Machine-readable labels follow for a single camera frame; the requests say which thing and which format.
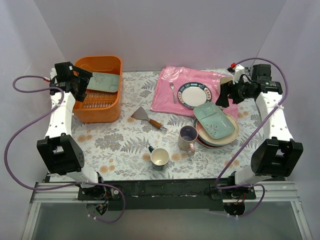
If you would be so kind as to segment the mint divided tray red berries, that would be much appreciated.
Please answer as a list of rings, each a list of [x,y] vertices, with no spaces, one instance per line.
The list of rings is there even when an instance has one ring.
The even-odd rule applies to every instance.
[[[111,73],[93,72],[87,85],[88,90],[115,93],[119,88],[120,76]]]

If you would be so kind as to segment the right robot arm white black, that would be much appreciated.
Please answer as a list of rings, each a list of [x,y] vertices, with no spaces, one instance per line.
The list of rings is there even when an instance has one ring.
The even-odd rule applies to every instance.
[[[289,131],[283,108],[288,93],[280,82],[272,80],[271,65],[254,65],[250,77],[239,63],[232,63],[227,70],[232,74],[232,80],[220,85],[216,105],[227,108],[229,99],[234,104],[253,99],[261,117],[259,127],[263,129],[264,137],[248,166],[233,172],[226,185],[220,184],[219,179],[215,181],[218,191],[226,191],[230,198],[237,199],[262,181],[290,176],[304,148]]]

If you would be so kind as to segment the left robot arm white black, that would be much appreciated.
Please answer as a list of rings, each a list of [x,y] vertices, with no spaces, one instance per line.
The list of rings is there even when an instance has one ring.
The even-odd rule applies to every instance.
[[[85,156],[72,137],[73,108],[86,98],[92,73],[71,62],[56,63],[50,71],[51,108],[49,127],[37,150],[51,174],[67,176],[77,182],[81,193],[95,200],[106,197],[102,176],[85,164]]]

